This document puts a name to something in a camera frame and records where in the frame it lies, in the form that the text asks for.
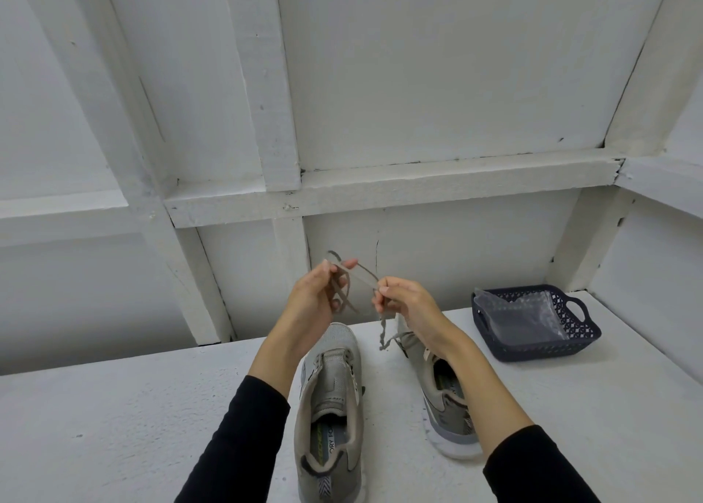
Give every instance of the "shoelace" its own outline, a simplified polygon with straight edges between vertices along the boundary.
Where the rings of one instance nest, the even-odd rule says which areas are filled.
[[[374,275],[374,273],[360,265],[357,264],[356,267],[363,269],[367,274],[369,274],[373,279],[375,279],[376,283],[372,283],[369,279],[364,278],[364,276],[361,276],[357,273],[354,272],[353,269],[347,269],[342,265],[342,258],[335,253],[332,250],[327,251],[327,260],[332,262],[334,265],[337,266],[337,271],[332,274],[332,278],[330,279],[330,283],[332,284],[332,288],[334,288],[335,293],[339,296],[339,308],[335,311],[335,313],[339,313],[343,311],[346,307],[349,307],[351,310],[356,312],[358,314],[358,310],[354,308],[354,305],[349,302],[349,289],[352,286],[352,277],[353,275],[355,278],[357,278],[359,281],[364,283],[367,286],[370,286],[371,289],[374,291],[374,293],[378,290],[378,277]],[[342,287],[339,285],[339,280],[341,278],[346,278],[347,279],[347,291],[342,289]],[[402,341],[405,339],[409,338],[416,338],[417,336],[415,333],[412,331],[406,331],[404,333],[396,333],[394,334],[391,338],[386,341],[386,308],[384,307],[384,312],[378,313],[378,319],[381,321],[381,337],[380,337],[380,344],[381,346],[378,348],[380,351],[384,351],[385,349],[388,349],[388,346],[391,345],[391,342],[395,340],[396,344],[405,352],[405,348],[402,345]]]

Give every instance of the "person's right hand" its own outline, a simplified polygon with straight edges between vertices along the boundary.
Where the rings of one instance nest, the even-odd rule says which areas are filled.
[[[439,310],[429,292],[415,281],[384,277],[378,281],[378,292],[374,292],[371,301],[379,314],[384,308],[403,314],[410,330],[441,359],[447,360],[449,351],[466,337]]]

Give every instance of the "white painted wood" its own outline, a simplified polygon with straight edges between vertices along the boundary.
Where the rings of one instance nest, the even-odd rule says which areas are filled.
[[[621,161],[602,150],[511,155],[306,172],[297,192],[263,184],[180,186],[164,203],[176,227],[613,184]]]
[[[0,19],[0,200],[117,188],[27,0]]]
[[[141,234],[0,248],[0,271],[0,374],[196,345]]]
[[[197,229],[177,232],[160,196],[175,183],[166,144],[110,0],[28,0],[145,240],[199,344],[227,341],[231,323]]]
[[[476,339],[602,501],[698,503],[703,388],[589,294],[576,295],[603,336],[563,359],[501,364],[469,309],[447,316]],[[378,322],[352,330],[364,364],[369,501],[495,502],[483,462],[452,461],[427,442],[417,379],[395,346],[378,351]],[[260,345],[245,340],[0,378],[0,450],[13,457],[0,469],[5,498],[173,501]],[[272,502],[298,501],[299,386],[294,379]]]
[[[585,188],[547,272],[564,292],[585,290],[615,239],[635,195],[616,186]]]
[[[172,174],[184,181],[261,176],[228,0],[112,0]]]
[[[276,246],[280,256],[280,266],[285,271],[288,284],[292,288],[299,278],[310,271],[310,256],[305,237],[303,218],[272,219]]]
[[[471,304],[474,288],[540,284],[578,190],[482,197],[431,205],[321,214],[304,218],[312,264],[327,250],[356,257],[379,277],[419,281],[443,310]],[[377,319],[372,290],[351,280],[359,311],[341,320]]]
[[[0,201],[0,247],[138,232],[119,190]]]
[[[666,155],[703,166],[703,75],[666,140]]]
[[[627,155],[660,152],[703,70],[703,2],[663,0],[605,137]]]
[[[279,2],[311,171],[594,148],[661,0]]]
[[[238,338],[267,335],[290,293],[271,221],[199,227],[198,232]]]
[[[703,383],[703,220],[638,197],[588,287]]]
[[[300,188],[278,0],[229,0],[261,170],[269,192]]]
[[[703,166],[668,156],[628,158],[615,184],[703,218]]]

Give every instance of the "dark basket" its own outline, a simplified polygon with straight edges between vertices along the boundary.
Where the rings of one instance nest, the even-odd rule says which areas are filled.
[[[474,302],[475,293],[471,294],[471,310],[474,314],[474,323],[488,348],[498,360],[503,362],[518,362],[521,360],[548,359],[553,356],[566,356],[578,353],[587,345],[595,342],[602,334],[598,326],[593,323],[585,303],[575,297],[563,293],[556,286],[538,284],[534,286],[518,286],[516,288],[500,288],[487,290],[491,294],[513,302],[525,294],[547,291],[552,296],[554,309],[559,315],[564,331],[569,335],[568,340],[554,340],[537,344],[506,345],[502,343],[489,329],[484,311]],[[584,311],[584,321],[578,319],[567,307],[567,302],[573,301]]]

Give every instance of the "table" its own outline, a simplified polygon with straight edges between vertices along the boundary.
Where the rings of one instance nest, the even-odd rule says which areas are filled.
[[[562,359],[497,362],[470,309],[446,315],[487,353],[602,501],[701,501],[703,387],[589,294],[575,296],[603,335]],[[379,323],[352,330],[364,367],[368,501],[495,501],[483,461],[447,459],[427,442],[420,386],[397,347],[379,351]],[[0,377],[3,501],[172,501],[260,344],[243,340]],[[297,501],[299,391],[294,379],[269,501]]]

